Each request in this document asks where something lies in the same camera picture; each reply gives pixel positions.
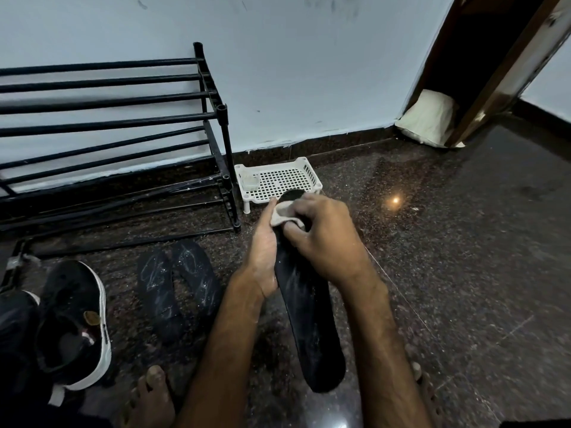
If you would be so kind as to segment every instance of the person's left hand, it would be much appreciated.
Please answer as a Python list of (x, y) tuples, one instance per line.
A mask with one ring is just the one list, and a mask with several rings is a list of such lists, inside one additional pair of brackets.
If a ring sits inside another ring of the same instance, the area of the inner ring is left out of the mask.
[(242, 266), (260, 286), (261, 292), (265, 297), (268, 297), (277, 289), (277, 280), (274, 273), (277, 239), (274, 230), (269, 224), (276, 203), (277, 199), (272, 198), (261, 213), (253, 231), (248, 254)]

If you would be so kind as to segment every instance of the hand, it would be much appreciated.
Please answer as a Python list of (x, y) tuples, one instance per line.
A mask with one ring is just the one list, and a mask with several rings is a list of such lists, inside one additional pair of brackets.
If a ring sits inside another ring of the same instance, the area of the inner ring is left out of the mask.
[(261, 213), (253, 231), (248, 254), (242, 269), (259, 285), (264, 297), (268, 297), (277, 289), (274, 273), (276, 264), (277, 240), (274, 230), (269, 224), (277, 200), (272, 198)]
[(298, 215), (312, 221), (305, 232), (295, 223), (286, 222), (284, 235), (315, 270), (343, 292), (362, 273), (372, 270), (371, 261), (353, 225), (345, 203), (324, 195), (303, 194), (291, 205)]

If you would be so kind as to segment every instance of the black shoe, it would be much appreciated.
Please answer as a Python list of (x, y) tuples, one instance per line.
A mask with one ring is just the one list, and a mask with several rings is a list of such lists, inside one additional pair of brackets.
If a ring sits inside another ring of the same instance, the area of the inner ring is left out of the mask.
[(184, 318), (176, 303), (172, 267), (160, 249), (145, 252), (137, 260), (137, 293), (155, 333), (171, 344), (184, 332)]
[(39, 325), (39, 297), (10, 290), (0, 294), (0, 407), (19, 399), (50, 396), (51, 382), (36, 363), (34, 339)]
[[(303, 194), (304, 191), (298, 189), (287, 191), (278, 202), (293, 201)], [(298, 217), (309, 231), (311, 221)], [(343, 380), (346, 369), (333, 319), (329, 285), (289, 243), (281, 226), (274, 227), (274, 232), (277, 238), (274, 271), (294, 332), (303, 377), (312, 391), (329, 392)]]
[(88, 388), (111, 363), (101, 279), (80, 261), (64, 261), (47, 277), (40, 298), (36, 353), (41, 371), (69, 390)]
[(172, 264), (188, 285), (198, 306), (197, 327), (201, 331), (209, 331), (222, 302), (224, 288), (214, 273), (208, 255), (196, 242), (181, 240), (172, 247)]

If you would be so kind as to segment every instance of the person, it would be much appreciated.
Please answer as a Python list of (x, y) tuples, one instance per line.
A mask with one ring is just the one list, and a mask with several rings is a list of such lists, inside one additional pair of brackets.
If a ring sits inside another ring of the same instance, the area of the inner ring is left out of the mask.
[[(264, 299), (275, 292), (276, 236), (272, 199), (254, 229), (250, 248), (232, 275), (203, 357), (181, 411), (175, 411), (162, 369), (149, 368), (126, 406), (125, 427), (244, 426), (247, 380)], [(377, 275), (347, 206), (306, 193), (290, 206), (312, 220), (309, 232), (294, 223), (283, 232), (315, 270), (339, 289), (349, 319), (365, 427), (431, 426), (397, 333), (388, 289)]]

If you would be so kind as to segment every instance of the black metal shoe rack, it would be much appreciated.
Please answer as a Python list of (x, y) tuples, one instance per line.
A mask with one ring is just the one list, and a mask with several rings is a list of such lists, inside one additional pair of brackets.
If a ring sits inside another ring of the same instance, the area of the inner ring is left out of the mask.
[[(11, 127), (0, 129), (0, 144), (1, 138), (14, 137), (14, 136), (27, 136), (27, 135), (46, 135), (56, 133), (68, 132), (85, 132), (93, 130), (106, 130), (106, 129), (120, 129), (132, 128), (151, 125), (162, 125), (170, 123), (181, 122), (198, 122), (202, 121), (202, 125), (189, 127), (186, 129), (174, 130), (157, 135), (150, 135), (144, 137), (133, 138), (115, 143), (104, 145), (97, 145), (94, 147), (85, 147), (78, 150), (72, 150), (62, 153), (54, 153), (52, 155), (38, 156), (35, 158), (28, 158), (13, 162), (0, 164), (0, 170), (15, 168), (19, 166), (37, 164), (41, 162), (48, 162), (60, 158), (67, 158), (70, 156), (85, 155), (87, 153), (97, 152), (100, 150), (107, 150), (125, 145), (139, 144), (147, 141), (160, 140), (163, 138), (183, 135), (190, 132), (198, 132), (203, 130), (206, 133), (207, 139), (198, 140), (184, 144), (172, 145), (169, 147), (156, 148), (144, 152), (132, 153), (116, 158), (107, 158), (103, 160), (83, 163), (79, 165), (67, 166), (65, 168), (52, 169), (49, 171), (42, 171), (33, 174), (27, 174), (8, 179), (0, 179), (0, 189), (6, 193), (5, 196), (0, 197), (0, 210), (6, 212), (11, 207), (18, 204), (19, 201), (45, 201), (49, 199), (50, 195), (68, 192), (73, 195), (78, 192), (78, 189), (85, 188), (86, 186), (94, 186), (98, 183), (108, 182), (110, 180), (119, 180), (127, 174), (119, 174), (116, 176), (102, 177), (100, 179), (88, 180), (78, 182), (71, 185), (60, 186), (57, 188), (45, 189), (43, 191), (32, 191), (18, 193), (13, 189), (13, 186), (25, 181), (43, 179), (44, 177), (54, 176), (63, 173), (79, 171), (87, 168), (95, 168), (97, 166), (109, 165), (118, 162), (133, 160), (137, 158), (144, 158), (147, 156), (158, 155), (160, 153), (172, 152), (175, 150), (189, 149), (200, 145), (208, 144), (210, 146), (211, 154), (203, 158), (195, 158), (179, 162), (176, 164), (168, 165), (168, 167), (179, 167), (189, 165), (196, 165), (205, 161), (214, 163), (217, 171), (214, 174), (208, 174), (204, 177), (199, 177), (193, 180), (184, 180), (168, 185), (153, 187), (143, 191), (131, 192), (122, 194), (111, 198), (106, 198), (103, 201), (90, 201), (83, 202), (82, 204), (74, 204), (65, 208), (53, 208), (52, 210), (43, 210), (42, 213), (34, 215), (8, 217), (0, 221), (0, 232), (11, 232), (25, 234), (25, 237), (17, 244), (16, 256), (25, 254), (32, 242), (41, 238), (52, 237), (66, 233), (72, 230), (86, 229), (96, 225), (103, 225), (112, 222), (129, 219), (132, 217), (139, 217), (141, 215), (150, 215), (154, 213), (161, 213), (180, 208), (196, 208), (211, 204), (222, 204), (228, 215), (231, 225), (226, 228), (215, 230), (204, 230), (195, 232), (193, 234), (184, 235), (169, 235), (163, 237), (153, 237), (138, 239), (131, 242), (116, 243), (106, 246), (82, 246), (74, 249), (65, 249), (58, 251), (44, 251), (42, 253), (32, 253), (34, 256), (40, 258), (59, 257), (79, 253), (88, 253), (93, 251), (106, 251), (109, 249), (127, 248), (130, 246), (138, 246), (144, 244), (152, 244), (157, 242), (165, 242), (171, 240), (178, 240), (187, 237), (197, 237), (212, 233), (219, 233), (233, 230), (240, 231), (240, 220), (238, 210), (236, 207), (236, 200), (234, 196), (234, 189), (237, 187), (236, 174), (232, 161), (232, 147), (230, 144), (230, 135), (228, 133), (228, 109), (222, 103), (218, 90), (214, 84), (214, 80), (208, 69), (206, 59), (204, 58), (203, 45), (200, 42), (194, 43), (194, 58), (184, 59), (167, 59), (167, 60), (141, 60), (132, 62), (112, 62), (112, 63), (88, 63), (88, 64), (67, 64), (67, 65), (51, 65), (51, 66), (34, 66), (22, 68), (7, 68), (0, 69), (0, 76), (9, 75), (32, 75), (41, 73), (54, 73), (54, 72), (78, 72), (78, 71), (100, 71), (109, 69), (130, 69), (130, 68), (144, 68), (144, 67), (157, 67), (157, 66), (173, 66), (173, 65), (196, 65), (197, 73), (187, 75), (164, 75), (164, 76), (139, 76), (134, 78), (108, 78), (108, 79), (92, 79), (81, 81), (61, 81), (61, 82), (46, 82), (46, 83), (28, 83), (28, 84), (9, 84), (0, 85), (0, 93), (16, 93), (16, 92), (35, 92), (35, 91), (56, 91), (65, 89), (78, 89), (78, 88), (91, 88), (91, 87), (104, 87), (104, 86), (121, 86), (121, 85), (134, 85), (134, 84), (154, 84), (154, 83), (169, 83), (177, 81), (198, 81), (200, 86), (199, 92), (190, 93), (177, 93), (171, 95), (159, 96), (145, 96), (145, 97), (128, 97), (121, 99), (99, 99), (99, 100), (84, 100), (63, 103), (50, 103), (50, 104), (18, 104), (12, 106), (1, 106), (0, 114), (30, 114), (41, 112), (59, 112), (59, 111), (77, 111), (82, 109), (95, 109), (95, 108), (112, 108), (123, 107), (132, 105), (145, 105), (162, 102), (173, 101), (186, 101), (200, 99), (202, 102), (202, 112), (199, 114), (186, 114), (175, 115), (166, 117), (152, 117), (146, 119), (135, 120), (115, 120), (110, 122), (85, 122), (76, 124), (60, 124), (60, 125), (46, 125), (46, 126), (32, 126), (32, 127)], [(213, 112), (208, 112), (207, 99), (210, 100)], [(222, 137), (225, 145), (225, 159), (223, 158), (214, 133), (210, 125), (210, 121), (216, 119), (222, 130)], [(184, 204), (177, 207), (158, 208), (153, 210), (144, 210), (138, 213), (131, 213), (127, 215), (112, 215), (107, 218), (98, 218), (98, 216), (109, 210), (119, 207), (124, 207), (139, 201), (147, 201), (157, 199), (163, 196), (186, 193), (189, 191), (197, 191), (204, 188), (215, 186), (220, 192), (220, 199), (213, 201), (203, 201), (196, 204)], [(30, 228), (38, 228), (38, 226), (56, 224), (55, 229), (44, 232), (30, 231)]]

